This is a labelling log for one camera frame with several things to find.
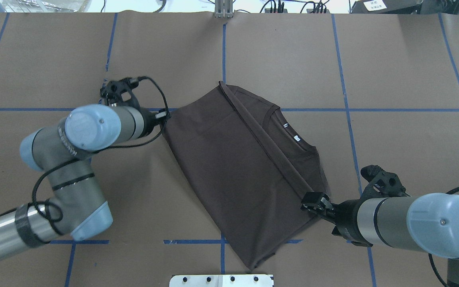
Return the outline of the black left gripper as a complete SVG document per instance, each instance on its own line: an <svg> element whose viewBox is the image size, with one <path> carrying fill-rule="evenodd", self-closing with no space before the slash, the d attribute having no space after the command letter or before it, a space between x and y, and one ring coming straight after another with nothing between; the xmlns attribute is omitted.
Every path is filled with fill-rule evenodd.
<svg viewBox="0 0 459 287"><path fill-rule="evenodd" d="M141 108L140 113L143 118L144 128L140 135L141 138L151 134L155 126L164 127L167 121L171 118L171 113L168 109L160 109L158 112L151 112L149 109Z"/></svg>

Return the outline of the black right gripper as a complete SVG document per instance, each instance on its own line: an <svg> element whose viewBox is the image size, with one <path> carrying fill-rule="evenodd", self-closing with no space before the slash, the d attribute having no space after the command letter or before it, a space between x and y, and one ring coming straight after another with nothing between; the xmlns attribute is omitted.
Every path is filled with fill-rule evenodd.
<svg viewBox="0 0 459 287"><path fill-rule="evenodd" d="M307 210L335 225L332 235L343 237L355 246L359 245L357 211L359 200L332 203L326 193L308 191L301 200L301 210Z"/></svg>

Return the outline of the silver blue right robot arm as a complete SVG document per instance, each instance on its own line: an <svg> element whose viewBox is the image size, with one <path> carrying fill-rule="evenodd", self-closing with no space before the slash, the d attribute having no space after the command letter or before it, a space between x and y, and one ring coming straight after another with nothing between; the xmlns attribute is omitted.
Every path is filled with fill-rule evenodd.
<svg viewBox="0 0 459 287"><path fill-rule="evenodd" d="M333 235L356 246L387 246L446 258L445 286L459 287L459 195L360 198L334 204L309 192L301 209L334 224Z"/></svg>

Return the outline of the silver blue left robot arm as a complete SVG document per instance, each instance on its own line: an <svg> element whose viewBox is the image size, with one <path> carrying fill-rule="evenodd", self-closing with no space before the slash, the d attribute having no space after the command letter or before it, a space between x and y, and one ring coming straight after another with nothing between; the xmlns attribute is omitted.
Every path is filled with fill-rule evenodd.
<svg viewBox="0 0 459 287"><path fill-rule="evenodd" d="M0 260L42 247L69 234L75 241L92 238L113 223L108 201L90 159L106 149L165 127L169 110L92 104L73 109L56 125L24 138L20 156L42 175L29 203L0 215Z"/></svg>

